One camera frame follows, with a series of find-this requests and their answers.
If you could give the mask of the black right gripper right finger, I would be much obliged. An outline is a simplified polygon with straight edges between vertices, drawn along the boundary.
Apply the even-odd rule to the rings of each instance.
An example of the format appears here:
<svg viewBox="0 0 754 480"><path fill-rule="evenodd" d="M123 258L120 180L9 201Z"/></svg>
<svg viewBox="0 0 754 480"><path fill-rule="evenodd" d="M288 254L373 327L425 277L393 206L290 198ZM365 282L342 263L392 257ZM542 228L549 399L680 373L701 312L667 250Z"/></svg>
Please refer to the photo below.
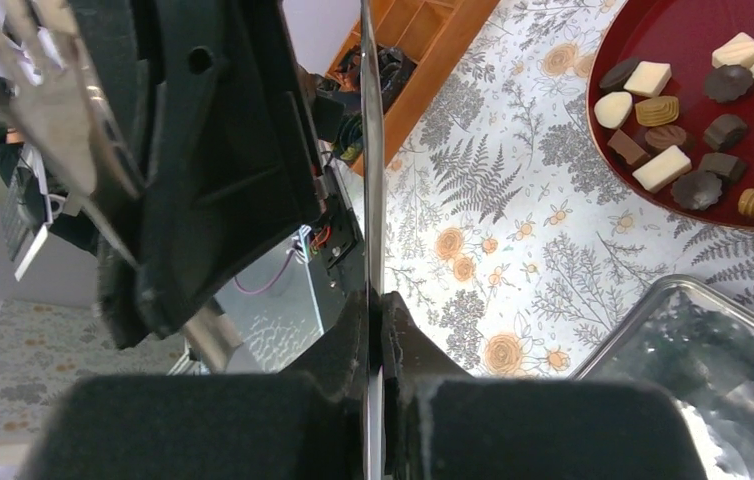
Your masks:
<svg viewBox="0 0 754 480"><path fill-rule="evenodd" d="M484 379L383 297L385 471L395 479L702 479L663 390L630 381Z"/></svg>

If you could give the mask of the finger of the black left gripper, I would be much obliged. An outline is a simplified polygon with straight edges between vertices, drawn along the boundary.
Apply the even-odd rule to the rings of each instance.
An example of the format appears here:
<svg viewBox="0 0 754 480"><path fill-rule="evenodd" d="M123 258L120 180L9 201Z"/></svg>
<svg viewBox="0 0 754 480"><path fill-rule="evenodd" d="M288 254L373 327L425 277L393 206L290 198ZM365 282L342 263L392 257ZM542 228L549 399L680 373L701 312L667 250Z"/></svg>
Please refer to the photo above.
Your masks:
<svg viewBox="0 0 754 480"><path fill-rule="evenodd" d="M143 176L119 214L136 262L98 252L96 307L120 349L178 332L320 214L317 139L278 1L75 1Z"/></svg>

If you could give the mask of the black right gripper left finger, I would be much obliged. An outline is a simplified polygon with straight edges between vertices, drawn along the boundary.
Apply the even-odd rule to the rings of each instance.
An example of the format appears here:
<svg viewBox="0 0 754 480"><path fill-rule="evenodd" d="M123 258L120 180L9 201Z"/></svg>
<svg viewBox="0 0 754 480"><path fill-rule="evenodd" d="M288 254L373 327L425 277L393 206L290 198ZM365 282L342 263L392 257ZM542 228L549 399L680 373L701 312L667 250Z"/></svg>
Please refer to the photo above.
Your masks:
<svg viewBox="0 0 754 480"><path fill-rule="evenodd" d="M360 479L366 297L273 374L112 375L53 409L23 479Z"/></svg>

